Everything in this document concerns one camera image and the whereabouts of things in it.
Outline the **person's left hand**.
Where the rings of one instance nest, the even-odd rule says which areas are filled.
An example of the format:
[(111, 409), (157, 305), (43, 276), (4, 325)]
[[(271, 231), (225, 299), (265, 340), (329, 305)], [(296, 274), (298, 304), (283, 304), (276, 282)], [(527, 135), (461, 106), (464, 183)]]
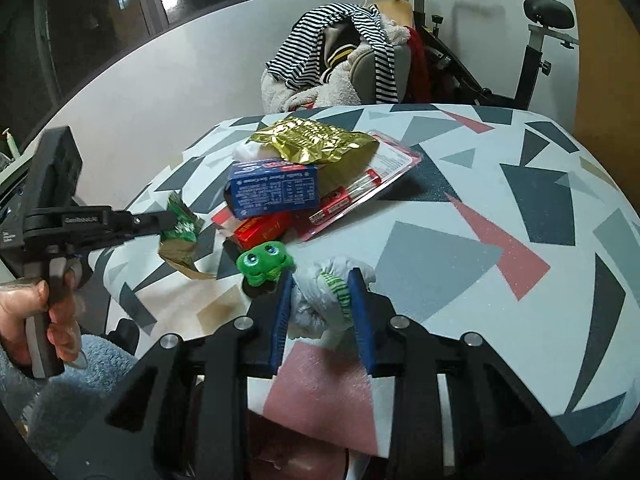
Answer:
[(72, 261), (65, 269), (63, 291), (56, 299), (50, 298), (50, 286), (45, 280), (1, 285), (1, 348), (13, 364), (32, 367), (34, 342), (39, 336), (48, 341), (44, 346), (53, 349), (63, 362), (78, 358), (78, 315), (84, 307), (75, 289), (81, 278), (80, 263)]

